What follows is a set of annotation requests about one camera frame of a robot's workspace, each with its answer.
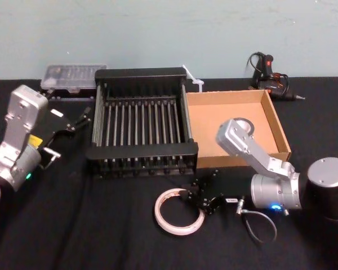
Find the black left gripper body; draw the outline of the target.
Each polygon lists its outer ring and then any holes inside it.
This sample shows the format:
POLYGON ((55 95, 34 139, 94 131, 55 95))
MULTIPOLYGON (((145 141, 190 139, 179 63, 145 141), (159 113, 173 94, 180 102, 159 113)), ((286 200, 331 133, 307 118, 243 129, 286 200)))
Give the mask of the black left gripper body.
POLYGON ((61 112, 52 109, 45 113, 29 136, 29 143, 38 151, 48 147, 59 136, 70 136, 76 131, 73 123, 61 112))

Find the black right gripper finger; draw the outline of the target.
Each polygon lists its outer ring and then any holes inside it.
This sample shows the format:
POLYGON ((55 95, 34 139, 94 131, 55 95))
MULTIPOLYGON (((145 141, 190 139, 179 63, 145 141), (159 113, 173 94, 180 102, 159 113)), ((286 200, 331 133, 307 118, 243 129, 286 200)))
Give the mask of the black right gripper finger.
POLYGON ((217 209, 225 204, 223 196, 213 197, 211 199, 203 198, 200 203, 200 209, 207 215, 214 214, 217 209))
POLYGON ((217 197, 214 181, 217 170, 197 174, 190 184, 182 185, 180 197, 190 203, 210 203, 217 197))

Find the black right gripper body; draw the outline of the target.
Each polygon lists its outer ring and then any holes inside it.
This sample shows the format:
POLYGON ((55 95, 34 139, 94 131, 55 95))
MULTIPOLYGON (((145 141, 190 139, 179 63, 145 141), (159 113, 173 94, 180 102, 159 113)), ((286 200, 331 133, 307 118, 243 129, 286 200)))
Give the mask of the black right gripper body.
POLYGON ((214 199, 216 208, 236 203, 237 208, 242 209, 246 201, 252 203, 250 179, 216 180, 214 190, 216 191, 214 199))

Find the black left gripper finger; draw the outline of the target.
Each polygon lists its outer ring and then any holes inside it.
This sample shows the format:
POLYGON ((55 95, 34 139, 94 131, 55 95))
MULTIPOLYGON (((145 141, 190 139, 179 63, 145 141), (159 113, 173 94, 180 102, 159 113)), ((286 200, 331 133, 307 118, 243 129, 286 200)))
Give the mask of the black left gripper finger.
POLYGON ((43 95, 48 100, 55 100, 56 99, 56 89, 41 89, 39 91, 41 95, 43 95))
POLYGON ((81 116, 74 123, 67 124, 66 130, 68 132, 77 132, 85 126, 89 125, 89 123, 91 122, 90 113, 91 108, 86 107, 81 116))

